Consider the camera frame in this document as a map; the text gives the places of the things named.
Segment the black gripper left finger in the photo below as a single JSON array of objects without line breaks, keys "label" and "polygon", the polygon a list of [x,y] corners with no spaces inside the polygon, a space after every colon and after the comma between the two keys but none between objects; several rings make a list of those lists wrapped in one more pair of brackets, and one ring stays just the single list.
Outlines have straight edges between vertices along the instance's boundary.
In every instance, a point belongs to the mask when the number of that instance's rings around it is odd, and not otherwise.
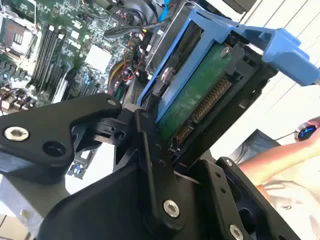
[{"label": "black gripper left finger", "polygon": [[105,93],[2,116],[0,131],[0,171],[37,184],[60,181],[76,153],[98,144],[96,136],[116,147],[114,172],[144,146],[159,146],[169,159],[151,115]]}]

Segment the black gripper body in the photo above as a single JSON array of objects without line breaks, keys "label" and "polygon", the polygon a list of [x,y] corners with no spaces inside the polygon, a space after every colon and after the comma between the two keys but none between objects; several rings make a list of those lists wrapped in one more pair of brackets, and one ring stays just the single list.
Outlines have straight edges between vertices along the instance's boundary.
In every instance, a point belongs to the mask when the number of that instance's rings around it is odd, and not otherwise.
[{"label": "black gripper body", "polygon": [[205,159],[176,175],[159,146],[143,146],[129,163],[60,201],[41,224],[40,240],[221,239],[214,198],[222,166]]}]

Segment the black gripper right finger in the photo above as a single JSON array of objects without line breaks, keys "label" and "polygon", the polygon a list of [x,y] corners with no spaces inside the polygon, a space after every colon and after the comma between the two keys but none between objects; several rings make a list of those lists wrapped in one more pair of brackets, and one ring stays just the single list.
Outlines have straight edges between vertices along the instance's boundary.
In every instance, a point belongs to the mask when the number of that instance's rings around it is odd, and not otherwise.
[{"label": "black gripper right finger", "polygon": [[199,181],[206,226],[215,240],[299,239],[231,159],[199,159],[189,174]]}]

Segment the person's bare hand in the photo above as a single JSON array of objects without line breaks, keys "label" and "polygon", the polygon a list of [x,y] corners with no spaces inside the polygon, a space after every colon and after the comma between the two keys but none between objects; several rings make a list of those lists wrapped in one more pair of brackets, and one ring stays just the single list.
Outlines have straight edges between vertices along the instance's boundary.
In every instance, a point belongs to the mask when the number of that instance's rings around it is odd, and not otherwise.
[{"label": "person's bare hand", "polygon": [[320,117],[313,118],[307,122],[309,125],[316,127],[315,132],[309,137],[307,142],[312,146],[316,152],[320,151]]}]

